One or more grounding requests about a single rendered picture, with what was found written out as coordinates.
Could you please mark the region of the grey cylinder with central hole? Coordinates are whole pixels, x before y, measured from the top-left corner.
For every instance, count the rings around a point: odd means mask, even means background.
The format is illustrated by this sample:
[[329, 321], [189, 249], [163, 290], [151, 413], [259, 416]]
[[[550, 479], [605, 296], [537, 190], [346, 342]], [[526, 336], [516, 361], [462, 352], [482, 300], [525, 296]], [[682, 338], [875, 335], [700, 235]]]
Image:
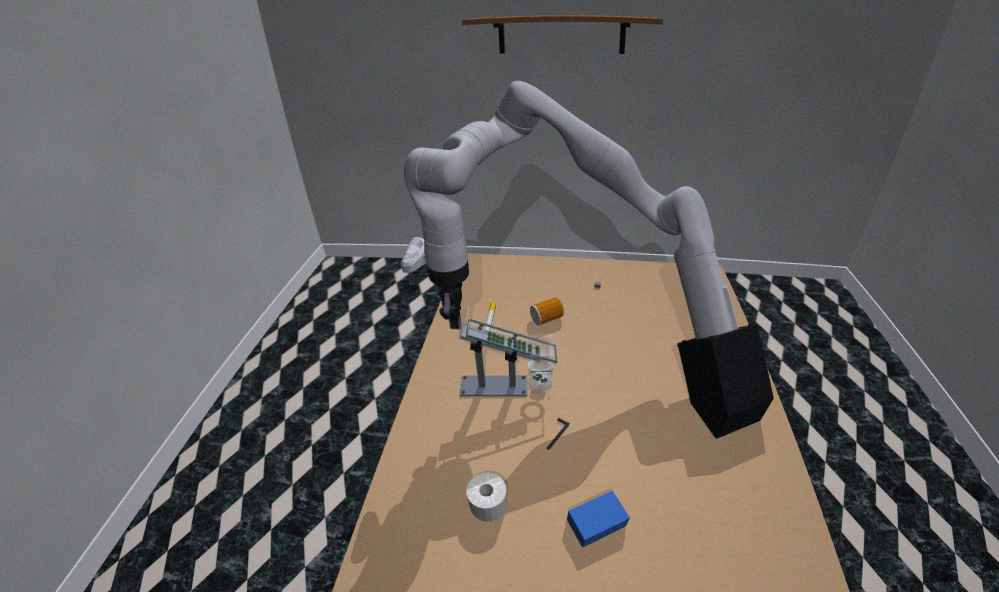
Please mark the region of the grey cylinder with central hole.
[[471, 512], [479, 520], [497, 520], [506, 512], [506, 485], [496, 474], [476, 475], [468, 482], [466, 494]]

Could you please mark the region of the black l-shaped hex key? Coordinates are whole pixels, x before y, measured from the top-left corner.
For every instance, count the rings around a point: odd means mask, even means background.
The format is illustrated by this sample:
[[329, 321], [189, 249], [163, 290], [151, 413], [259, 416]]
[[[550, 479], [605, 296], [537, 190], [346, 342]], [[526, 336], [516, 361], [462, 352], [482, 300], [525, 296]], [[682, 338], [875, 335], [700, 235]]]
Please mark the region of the black l-shaped hex key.
[[562, 428], [562, 430], [561, 430], [561, 431], [560, 431], [560, 432], [558, 433], [558, 435], [557, 435], [557, 436], [556, 436], [555, 438], [553, 438], [553, 441], [552, 441], [551, 443], [549, 443], [549, 446], [548, 446], [549, 448], [551, 448], [551, 447], [552, 447], [552, 446], [554, 445], [554, 443], [555, 443], [555, 442], [556, 442], [556, 441], [558, 440], [558, 438], [559, 438], [559, 437], [560, 437], [560, 436], [562, 435], [562, 433], [563, 433], [563, 432], [564, 432], [564, 431], [566, 430], [566, 428], [567, 428], [567, 427], [569, 426], [569, 422], [566, 422], [566, 421], [562, 420], [562, 418], [558, 418], [558, 421], [560, 421], [561, 423], [565, 424], [565, 426], [564, 426], [564, 427]]

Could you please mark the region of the clear glass vial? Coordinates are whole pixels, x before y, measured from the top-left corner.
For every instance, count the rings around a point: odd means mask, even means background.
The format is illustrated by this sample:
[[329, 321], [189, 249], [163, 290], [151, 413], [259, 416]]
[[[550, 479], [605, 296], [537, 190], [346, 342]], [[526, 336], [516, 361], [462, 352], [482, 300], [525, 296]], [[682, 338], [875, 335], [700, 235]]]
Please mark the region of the clear glass vial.
[[552, 389], [552, 374], [546, 374], [546, 372], [537, 372], [537, 374], [531, 375], [530, 363], [528, 363], [528, 388], [530, 391], [536, 395], [544, 395]]

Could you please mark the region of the orange cylinder with grey end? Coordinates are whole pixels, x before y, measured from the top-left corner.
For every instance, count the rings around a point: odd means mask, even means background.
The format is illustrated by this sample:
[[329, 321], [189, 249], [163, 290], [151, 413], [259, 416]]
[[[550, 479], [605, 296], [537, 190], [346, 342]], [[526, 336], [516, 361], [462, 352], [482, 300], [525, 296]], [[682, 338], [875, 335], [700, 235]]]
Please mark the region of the orange cylinder with grey end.
[[558, 298], [552, 298], [530, 307], [532, 320], [536, 325], [547, 323], [551, 320], [563, 317], [564, 308]]

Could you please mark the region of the blue rectangular block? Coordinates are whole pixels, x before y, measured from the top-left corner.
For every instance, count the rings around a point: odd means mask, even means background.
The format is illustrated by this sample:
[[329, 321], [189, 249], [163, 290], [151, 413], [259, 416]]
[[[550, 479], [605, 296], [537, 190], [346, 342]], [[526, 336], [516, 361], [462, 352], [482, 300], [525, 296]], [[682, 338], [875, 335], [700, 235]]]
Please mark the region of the blue rectangular block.
[[582, 548], [626, 527], [629, 519], [613, 491], [569, 510], [567, 515]]

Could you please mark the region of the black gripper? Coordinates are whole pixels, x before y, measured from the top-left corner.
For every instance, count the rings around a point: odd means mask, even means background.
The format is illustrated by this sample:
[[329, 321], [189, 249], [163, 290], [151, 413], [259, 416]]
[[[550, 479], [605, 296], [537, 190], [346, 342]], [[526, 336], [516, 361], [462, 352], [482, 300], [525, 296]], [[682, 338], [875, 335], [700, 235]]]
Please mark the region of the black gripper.
[[461, 288], [462, 282], [468, 277], [468, 261], [462, 268], [451, 272], [436, 272], [431, 270], [429, 266], [427, 266], [427, 270], [429, 270], [430, 281], [441, 287], [439, 288], [439, 297], [442, 297], [443, 306], [439, 310], [441, 317], [449, 320], [450, 329], [461, 329]]

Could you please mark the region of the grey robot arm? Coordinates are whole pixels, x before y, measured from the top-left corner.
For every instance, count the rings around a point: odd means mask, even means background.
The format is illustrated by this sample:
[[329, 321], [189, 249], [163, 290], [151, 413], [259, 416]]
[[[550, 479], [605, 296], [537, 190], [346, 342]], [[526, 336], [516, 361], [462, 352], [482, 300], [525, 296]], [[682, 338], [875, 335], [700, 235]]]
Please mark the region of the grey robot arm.
[[424, 239], [411, 240], [402, 271], [412, 273], [427, 264], [433, 271], [451, 272], [467, 263], [462, 210], [443, 193], [462, 191], [477, 165], [499, 148], [530, 135], [540, 118], [560, 132], [583, 172], [618, 193], [665, 233], [681, 234], [674, 259], [696, 339], [737, 330], [700, 193], [684, 186], [661, 195], [644, 181], [624, 148], [522, 81], [510, 84], [490, 121], [473, 122], [454, 132], [444, 150], [417, 148], [407, 155], [404, 179], [421, 217]]

